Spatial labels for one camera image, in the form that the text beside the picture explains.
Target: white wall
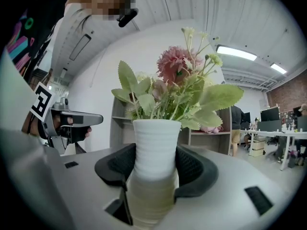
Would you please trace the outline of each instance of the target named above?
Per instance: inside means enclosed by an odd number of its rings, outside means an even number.
[[[260,111],[268,105],[266,93],[244,89],[242,99],[236,104],[244,113],[250,113],[250,120],[254,121],[255,117],[260,118]]]
[[[51,68],[51,58],[52,58],[52,50],[46,49],[46,54],[43,57],[42,61],[40,62],[38,68],[45,71],[49,72]]]
[[[70,109],[104,117],[103,123],[93,126],[91,136],[85,140],[84,148],[87,151],[109,148],[114,100],[111,90],[120,88],[117,73],[119,61],[126,61],[134,72],[156,73],[156,62],[164,50],[173,45],[185,47],[181,31],[185,26],[198,28],[194,20],[180,20],[158,24],[128,35],[111,44],[75,77],[70,84],[68,96]],[[208,53],[213,53],[211,47],[204,50],[202,57]],[[211,74],[212,80],[221,83],[224,81],[222,71],[219,67],[216,69],[218,72]]]

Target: white vase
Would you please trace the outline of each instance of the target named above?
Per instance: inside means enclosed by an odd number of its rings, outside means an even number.
[[[175,167],[181,123],[163,119],[133,121],[136,159],[128,181],[128,205],[133,225],[150,229],[174,204],[178,184]]]

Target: person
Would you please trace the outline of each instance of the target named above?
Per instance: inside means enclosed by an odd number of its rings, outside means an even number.
[[[55,25],[64,16],[65,7],[71,3],[80,3],[81,10],[87,16],[80,22],[82,29],[92,15],[101,15],[104,18],[125,14],[130,7],[131,0],[24,0],[20,3],[18,12],[19,20],[16,21],[11,39],[6,45],[8,54],[16,69],[24,80],[29,83],[33,70],[47,48]],[[34,136],[39,136],[39,120],[28,113],[22,131]],[[60,126],[59,116],[53,118],[54,127]],[[86,137],[92,131],[88,129]]]
[[[245,148],[245,149],[249,149],[249,148],[250,148],[250,145],[248,145],[248,140],[250,140],[250,139],[251,139],[251,135],[250,135],[250,134],[246,134],[246,135],[244,136],[244,142],[245,142],[244,148]]]
[[[302,104],[301,108],[299,109],[302,116],[307,116],[307,104]],[[301,154],[301,146],[305,147],[305,151]],[[307,140],[299,139],[296,141],[296,150],[298,152],[298,165],[303,165],[304,160],[307,157]]]
[[[233,147],[232,156],[236,156],[238,150],[238,142],[240,141],[240,130],[241,130],[241,120],[244,119],[244,113],[237,106],[231,107],[231,118],[232,118],[232,133],[231,133],[231,143]]]

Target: computer monitor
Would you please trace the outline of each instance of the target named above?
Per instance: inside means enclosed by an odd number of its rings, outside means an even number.
[[[300,117],[302,115],[302,113],[299,111],[301,107],[296,107],[296,108],[293,108],[293,113],[296,117]]]
[[[242,123],[248,122],[250,124],[250,113],[244,113],[244,119],[242,119]]]
[[[261,122],[279,120],[278,107],[271,108],[260,112]]]
[[[307,116],[297,118],[297,129],[300,131],[307,131]]]

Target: ceiling light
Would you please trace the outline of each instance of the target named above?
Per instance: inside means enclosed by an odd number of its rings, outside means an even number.
[[[279,71],[282,74],[285,74],[287,72],[286,70],[282,69],[280,66],[277,66],[275,63],[271,65],[271,68],[275,69],[276,71]]]
[[[80,52],[83,50],[83,48],[90,42],[92,38],[85,34],[80,41],[77,43],[76,47],[73,49],[71,56],[69,56],[69,59],[75,60],[77,56],[80,54]]]
[[[251,53],[248,53],[242,50],[226,47],[226,46],[221,46],[221,45],[217,46],[216,52],[219,54],[238,56],[238,57],[249,59],[252,61],[254,61],[257,58],[257,56],[254,54],[251,54]]]

